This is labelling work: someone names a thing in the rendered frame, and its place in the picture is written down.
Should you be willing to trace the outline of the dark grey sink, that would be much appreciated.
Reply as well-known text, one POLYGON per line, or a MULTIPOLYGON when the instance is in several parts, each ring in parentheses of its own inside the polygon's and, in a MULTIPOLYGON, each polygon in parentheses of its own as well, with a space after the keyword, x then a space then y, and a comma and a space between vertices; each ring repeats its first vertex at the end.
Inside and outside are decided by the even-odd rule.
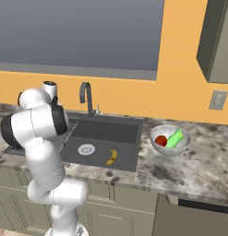
POLYGON ((67 114, 69 122, 78 121, 66 145, 59 153, 64 162, 134 171, 137 165, 138 148, 143 121, 134 118, 67 114), (112 156, 108 149, 117 151, 112 165, 105 162, 112 156))

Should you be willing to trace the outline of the grey bowl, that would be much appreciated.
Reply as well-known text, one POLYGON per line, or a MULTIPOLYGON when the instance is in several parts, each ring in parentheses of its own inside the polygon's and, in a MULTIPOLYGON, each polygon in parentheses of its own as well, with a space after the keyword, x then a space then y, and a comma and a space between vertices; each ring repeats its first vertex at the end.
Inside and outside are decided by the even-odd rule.
POLYGON ((189 146, 190 134, 181 127, 162 124, 150 130, 150 142, 162 155, 176 156, 182 154, 189 146))

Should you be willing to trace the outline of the dark grey tap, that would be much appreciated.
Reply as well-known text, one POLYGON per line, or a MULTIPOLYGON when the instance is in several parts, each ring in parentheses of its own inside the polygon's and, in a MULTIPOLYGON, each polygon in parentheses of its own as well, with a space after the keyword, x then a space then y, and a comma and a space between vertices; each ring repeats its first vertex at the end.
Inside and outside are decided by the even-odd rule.
POLYGON ((81 103, 88 103, 88 116, 92 118, 95 114, 99 114, 99 110, 92 108, 91 85, 89 82, 83 82, 79 89, 79 100, 81 103))

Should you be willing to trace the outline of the yellow banana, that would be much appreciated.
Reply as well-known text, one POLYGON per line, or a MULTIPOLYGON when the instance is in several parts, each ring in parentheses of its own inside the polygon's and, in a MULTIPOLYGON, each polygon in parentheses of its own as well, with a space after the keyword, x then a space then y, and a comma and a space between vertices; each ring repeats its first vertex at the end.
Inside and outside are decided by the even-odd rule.
POLYGON ((115 149, 108 149, 108 150, 112 153, 112 156, 105 162, 105 164, 112 165, 117 159, 117 151, 115 149))

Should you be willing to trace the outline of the red tomato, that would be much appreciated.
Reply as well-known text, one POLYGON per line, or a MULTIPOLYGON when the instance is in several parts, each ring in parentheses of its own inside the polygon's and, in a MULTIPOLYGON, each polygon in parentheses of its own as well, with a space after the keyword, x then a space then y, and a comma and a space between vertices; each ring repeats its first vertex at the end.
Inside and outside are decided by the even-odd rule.
POLYGON ((165 147, 167 144, 167 138, 165 136, 157 136, 155 142, 158 145, 165 147))

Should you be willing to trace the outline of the grey drying rack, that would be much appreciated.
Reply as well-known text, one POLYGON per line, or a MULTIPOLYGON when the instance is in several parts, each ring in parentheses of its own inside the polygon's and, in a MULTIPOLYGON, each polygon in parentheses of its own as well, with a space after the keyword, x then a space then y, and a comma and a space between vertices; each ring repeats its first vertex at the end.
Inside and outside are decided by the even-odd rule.
MULTIPOLYGON (((60 136, 49 137, 48 141, 50 141, 54 145, 55 149, 58 152, 60 152, 62 150, 62 148, 66 145, 67 140, 71 137, 71 135, 72 135, 73 131, 75 130, 75 128, 77 127, 77 125, 78 125, 78 121, 71 120, 69 122, 69 126, 67 128, 67 131, 64 134, 62 134, 60 136)), ((4 150, 4 153, 24 156, 25 149, 9 146, 4 150)))

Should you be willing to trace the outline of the green vegetable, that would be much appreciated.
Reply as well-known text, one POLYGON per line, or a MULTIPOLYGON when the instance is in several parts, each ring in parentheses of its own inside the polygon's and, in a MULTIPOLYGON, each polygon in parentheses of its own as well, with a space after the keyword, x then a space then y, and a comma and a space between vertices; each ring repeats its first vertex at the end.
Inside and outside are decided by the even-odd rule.
POLYGON ((184 138, 185 136, 182 134, 182 129, 178 129, 168 137, 166 147, 175 148, 184 138))

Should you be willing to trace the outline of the grey window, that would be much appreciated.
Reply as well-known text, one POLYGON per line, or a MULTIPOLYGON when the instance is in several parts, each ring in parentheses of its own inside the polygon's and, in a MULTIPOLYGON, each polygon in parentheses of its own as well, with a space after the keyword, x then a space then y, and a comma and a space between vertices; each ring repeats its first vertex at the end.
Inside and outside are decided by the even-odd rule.
POLYGON ((0 70, 154 80, 165 0, 0 0, 0 70))

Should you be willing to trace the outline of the olive cupboard door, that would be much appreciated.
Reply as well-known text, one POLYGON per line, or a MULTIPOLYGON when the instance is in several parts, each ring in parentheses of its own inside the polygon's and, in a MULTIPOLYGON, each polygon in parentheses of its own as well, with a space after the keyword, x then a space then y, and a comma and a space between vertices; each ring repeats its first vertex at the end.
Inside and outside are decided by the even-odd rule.
POLYGON ((151 236, 155 214, 87 201, 78 208, 89 236, 151 236))
POLYGON ((50 208, 30 201, 24 190, 0 186, 0 202, 17 232, 44 236, 52 227, 50 208))

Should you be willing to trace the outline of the dark grey dishwasher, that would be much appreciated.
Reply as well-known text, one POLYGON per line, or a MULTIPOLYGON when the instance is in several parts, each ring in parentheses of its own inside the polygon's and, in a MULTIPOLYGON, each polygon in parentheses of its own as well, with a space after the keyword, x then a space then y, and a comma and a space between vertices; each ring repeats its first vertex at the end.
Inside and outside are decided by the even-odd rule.
POLYGON ((228 236, 228 214, 174 206, 160 195, 152 236, 228 236))

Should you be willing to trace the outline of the grey wall socket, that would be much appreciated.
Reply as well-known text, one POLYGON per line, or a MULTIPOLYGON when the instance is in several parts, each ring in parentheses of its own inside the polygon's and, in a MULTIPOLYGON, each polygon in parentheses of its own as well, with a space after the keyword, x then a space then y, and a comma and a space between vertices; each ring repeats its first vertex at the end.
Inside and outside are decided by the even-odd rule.
POLYGON ((227 94, 228 92, 226 90, 214 90, 212 93, 209 109, 221 111, 226 101, 227 94))

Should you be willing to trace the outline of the olive wall cupboard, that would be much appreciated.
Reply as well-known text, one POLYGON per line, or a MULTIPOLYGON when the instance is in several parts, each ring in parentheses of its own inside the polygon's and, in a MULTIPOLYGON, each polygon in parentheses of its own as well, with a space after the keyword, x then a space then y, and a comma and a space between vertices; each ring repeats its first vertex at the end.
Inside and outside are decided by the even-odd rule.
POLYGON ((209 83, 228 84, 228 0, 208 0, 197 60, 209 83))

